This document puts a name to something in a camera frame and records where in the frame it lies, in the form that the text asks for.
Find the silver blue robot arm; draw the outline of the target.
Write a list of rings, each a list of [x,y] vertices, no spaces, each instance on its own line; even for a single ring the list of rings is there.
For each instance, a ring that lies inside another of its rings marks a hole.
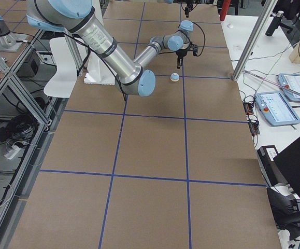
[[[29,25],[46,31],[68,30],[79,35],[85,46],[94,52],[115,73],[115,85],[125,95],[150,96],[156,85],[155,75],[145,67],[164,49],[178,56],[177,67],[198,46],[191,42],[193,22],[184,20],[174,34],[151,38],[144,51],[132,60],[95,16],[91,1],[27,1]]]
[[[179,1],[174,1],[174,0],[164,0],[165,3],[167,4],[173,4],[173,3],[178,3],[180,4],[180,7],[184,11],[184,15],[188,18],[191,11],[194,9],[194,7],[197,5],[196,1],[193,0],[179,0]]]

